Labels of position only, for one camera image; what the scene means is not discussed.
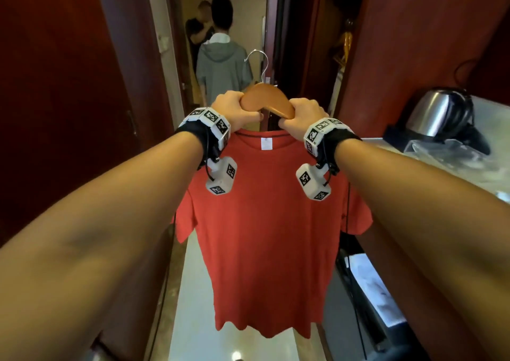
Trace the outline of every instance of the clothing label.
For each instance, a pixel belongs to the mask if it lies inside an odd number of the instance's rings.
[[[273,150],[273,138],[260,138],[262,150]]]

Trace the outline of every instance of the red t-shirt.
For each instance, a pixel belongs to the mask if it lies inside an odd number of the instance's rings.
[[[261,137],[272,138],[272,150],[261,150]],[[239,330],[249,325],[271,338],[294,327],[309,338],[310,324],[322,321],[347,179],[332,177],[332,194],[324,201],[307,198],[296,170],[315,162],[285,131],[241,130],[223,155],[238,166],[232,191],[207,191],[201,169],[176,217],[180,242],[196,229],[213,285],[216,329],[231,321]],[[371,224],[370,210],[352,188],[349,233],[361,234]]]

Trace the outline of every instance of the black wrist strap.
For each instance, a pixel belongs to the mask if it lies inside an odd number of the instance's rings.
[[[361,140],[356,134],[345,129],[335,129],[324,135],[321,143],[317,147],[318,156],[317,164],[323,167],[324,164],[329,165],[329,171],[336,176],[340,169],[335,161],[335,151],[337,146],[346,139]]]
[[[213,160],[220,158],[221,152],[218,147],[218,139],[213,135],[210,127],[206,126],[199,120],[187,121],[175,130],[175,134],[182,131],[192,133],[202,144],[203,157],[197,170],[199,170],[202,166],[205,166],[209,158]]]

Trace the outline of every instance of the person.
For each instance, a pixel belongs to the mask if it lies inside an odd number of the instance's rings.
[[[214,34],[211,20],[211,3],[202,1],[198,4],[195,18],[186,21],[186,36],[190,45],[193,73],[196,74],[196,63],[200,46],[209,40]]]
[[[262,119],[241,109],[242,95],[229,91],[212,105],[232,131]],[[302,140],[327,115],[314,100],[291,103],[295,118],[280,126]],[[203,154],[197,136],[179,132],[75,190],[0,249],[1,360],[73,359],[92,343]],[[340,141],[334,155],[377,223],[428,270],[490,355],[510,359],[510,205],[357,139]]]
[[[229,90],[242,91],[253,80],[250,63],[244,61],[246,49],[228,35],[233,21],[232,2],[213,0],[211,8],[216,33],[200,47],[196,69],[204,107]]]

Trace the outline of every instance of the hood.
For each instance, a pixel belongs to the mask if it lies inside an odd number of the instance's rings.
[[[233,41],[221,43],[221,42],[213,42],[211,44],[203,44],[200,47],[201,52],[203,52],[207,58],[215,63],[221,63],[225,60],[228,60],[230,57],[234,55],[237,49],[237,44]]]

